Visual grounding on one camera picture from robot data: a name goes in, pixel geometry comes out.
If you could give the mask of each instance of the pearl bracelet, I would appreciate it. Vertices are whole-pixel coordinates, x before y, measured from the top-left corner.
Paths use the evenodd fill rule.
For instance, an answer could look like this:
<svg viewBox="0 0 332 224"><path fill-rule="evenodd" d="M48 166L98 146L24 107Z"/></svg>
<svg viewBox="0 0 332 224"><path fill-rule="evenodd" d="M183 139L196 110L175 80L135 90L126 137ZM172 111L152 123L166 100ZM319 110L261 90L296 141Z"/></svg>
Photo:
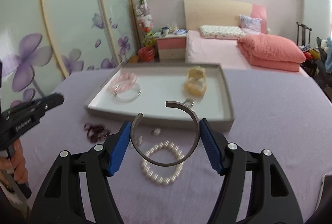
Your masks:
<svg viewBox="0 0 332 224"><path fill-rule="evenodd" d="M145 155L147 157L150 157L151 155L153 155L153 153L157 152L159 149L168 149L169 151L173 152L177 160L184 158L182 150L180 150L180 148L177 145L175 145L174 143L170 143L169 141L160 142L159 144L156 144L154 147L150 148L145 153ZM157 173L153 172L150 166L148 165L148 162L145 159L142 160L141 166L147 178L151 179L153 182L156 182L159 185L161 184L169 185L173 184L175 180L179 177L180 172L182 171L183 168L183 162L178 164L176 166L175 172L170 177L167 178L163 178L159 176Z"/></svg>

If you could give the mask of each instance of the bed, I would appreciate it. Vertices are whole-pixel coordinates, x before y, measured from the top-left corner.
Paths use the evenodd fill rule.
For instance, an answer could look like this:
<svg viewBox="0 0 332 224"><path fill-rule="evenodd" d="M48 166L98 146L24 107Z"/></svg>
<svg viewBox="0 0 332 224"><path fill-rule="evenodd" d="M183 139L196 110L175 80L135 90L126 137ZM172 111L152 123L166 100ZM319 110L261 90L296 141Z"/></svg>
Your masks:
<svg viewBox="0 0 332 224"><path fill-rule="evenodd" d="M200 36L198 30L203 25L239 26L240 15L261 18L262 33L267 33L265 7L228 0L185 0L185 13L188 30L186 62L220 63L223 69L267 70L308 76L302 68L299 72L287 72L252 66L236 47L235 40L203 39Z"/></svg>
<svg viewBox="0 0 332 224"><path fill-rule="evenodd" d="M32 189L30 206L62 150L76 154L94 146L86 138L85 123L104 124L112 133L120 129L122 122L91 117L84 109L84 102L111 71L70 75L55 90L64 95L64 104L47 112L39 125L21 137ZM225 137L245 150L261 152L268 148L273 152L307 220L314 211L323 175L332 172L331 103L313 79L301 75L234 69L225 69L224 73L235 113L233 127ZM174 141L184 152L191 146L187 131L163 129L155 138L151 130L149 126L137 129L144 137L143 151L164 140ZM169 187L152 184L142 174L140 163L137 152L128 148L120 170L109 179L124 223L207 223L223 177L211 168L202 143L185 161L180 178ZM238 220L246 214L250 183L247 172ZM94 221L84 174L81 191L85 215Z"/></svg>

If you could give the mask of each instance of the red bag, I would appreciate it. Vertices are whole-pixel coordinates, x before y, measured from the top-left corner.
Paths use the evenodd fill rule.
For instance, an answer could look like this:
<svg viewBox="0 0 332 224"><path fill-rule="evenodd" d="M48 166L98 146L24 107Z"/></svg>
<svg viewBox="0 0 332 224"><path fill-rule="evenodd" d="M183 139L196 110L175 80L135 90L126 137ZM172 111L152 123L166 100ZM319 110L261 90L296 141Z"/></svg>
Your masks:
<svg viewBox="0 0 332 224"><path fill-rule="evenodd" d="M138 50L138 57L140 62L154 61L154 48L144 47Z"/></svg>

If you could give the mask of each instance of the purple bedsheet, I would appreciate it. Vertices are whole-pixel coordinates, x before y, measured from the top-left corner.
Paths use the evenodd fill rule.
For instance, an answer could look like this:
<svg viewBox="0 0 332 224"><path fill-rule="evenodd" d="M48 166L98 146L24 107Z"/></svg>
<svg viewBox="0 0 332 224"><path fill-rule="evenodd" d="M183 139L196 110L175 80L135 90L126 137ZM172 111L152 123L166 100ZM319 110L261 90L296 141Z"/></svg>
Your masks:
<svg viewBox="0 0 332 224"><path fill-rule="evenodd" d="M64 104L47 112L40 124L21 138L33 193L30 206L62 150L76 154L93 146L83 130L86 122L103 123L113 133L120 129L122 122L92 118L83 107L110 72L73 73L55 90L64 94ZM332 172L331 103L308 77L255 70L225 70L225 75L235 111L235 122L226 138L245 150L261 152L268 148L274 153L307 220L313 213L323 175ZM151 130L149 126L137 130L137 135L144 136L143 150L165 140L174 141L184 151L191 146L191 132L163 129L159 137L153 137ZM174 168L157 169L167 175ZM86 217L94 221L84 174L81 179ZM126 224L199 224L207 223L222 180L211 168L200 143L172 186L157 186L146 179L140 169L140 157L131 148L109 182ZM245 217L250 183L247 172L238 220Z"/></svg>

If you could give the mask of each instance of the drawer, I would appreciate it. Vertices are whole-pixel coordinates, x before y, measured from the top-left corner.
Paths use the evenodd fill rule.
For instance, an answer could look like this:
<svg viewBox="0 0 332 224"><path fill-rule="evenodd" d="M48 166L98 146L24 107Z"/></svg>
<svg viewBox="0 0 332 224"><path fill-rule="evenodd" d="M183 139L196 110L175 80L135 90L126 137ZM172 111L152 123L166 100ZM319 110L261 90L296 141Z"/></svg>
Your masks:
<svg viewBox="0 0 332 224"><path fill-rule="evenodd" d="M185 49L186 38L160 39L160 40L157 40L157 46L158 46L158 50Z"/></svg>
<svg viewBox="0 0 332 224"><path fill-rule="evenodd" d="M159 50L159 60L184 60L186 55L185 49L164 49Z"/></svg>

